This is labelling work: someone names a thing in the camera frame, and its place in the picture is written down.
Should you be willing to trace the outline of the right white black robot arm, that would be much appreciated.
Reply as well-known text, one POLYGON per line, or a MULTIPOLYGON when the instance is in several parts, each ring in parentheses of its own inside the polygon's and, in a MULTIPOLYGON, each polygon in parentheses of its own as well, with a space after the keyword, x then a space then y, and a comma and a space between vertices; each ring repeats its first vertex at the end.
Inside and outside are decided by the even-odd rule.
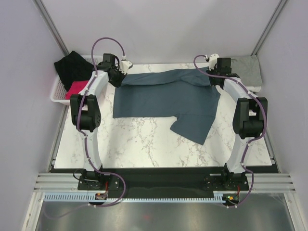
POLYGON ((236 134, 235 143, 226 163, 227 173, 220 177, 221 186, 232 189, 237 185, 235 174, 245 172, 246 158, 252 142, 264 136, 267 125, 268 100, 257 97, 243 84, 240 77, 232 72, 231 58, 221 58, 217 54, 209 56, 206 72, 212 86, 220 86, 236 102, 232 127, 236 134))

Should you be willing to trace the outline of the blue grey t shirt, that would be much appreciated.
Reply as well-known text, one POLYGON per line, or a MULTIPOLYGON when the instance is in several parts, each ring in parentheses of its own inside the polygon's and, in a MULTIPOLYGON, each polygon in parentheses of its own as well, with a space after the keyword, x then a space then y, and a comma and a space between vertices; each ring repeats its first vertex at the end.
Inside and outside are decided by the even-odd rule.
POLYGON ((115 90, 113 117, 172 117, 170 130, 204 144, 220 93, 196 69, 129 74, 115 90))

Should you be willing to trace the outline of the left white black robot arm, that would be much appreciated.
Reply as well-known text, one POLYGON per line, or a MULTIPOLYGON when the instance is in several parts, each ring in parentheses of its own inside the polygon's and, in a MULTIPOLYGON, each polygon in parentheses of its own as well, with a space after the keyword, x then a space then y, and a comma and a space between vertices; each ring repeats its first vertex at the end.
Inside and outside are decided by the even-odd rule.
POLYGON ((98 98, 110 80, 120 80, 119 58, 113 54, 103 55, 103 60, 94 65, 92 75, 85 88, 70 98, 71 119, 80 133, 84 153, 84 171, 95 172, 102 167, 98 147, 98 128, 102 116, 98 98))

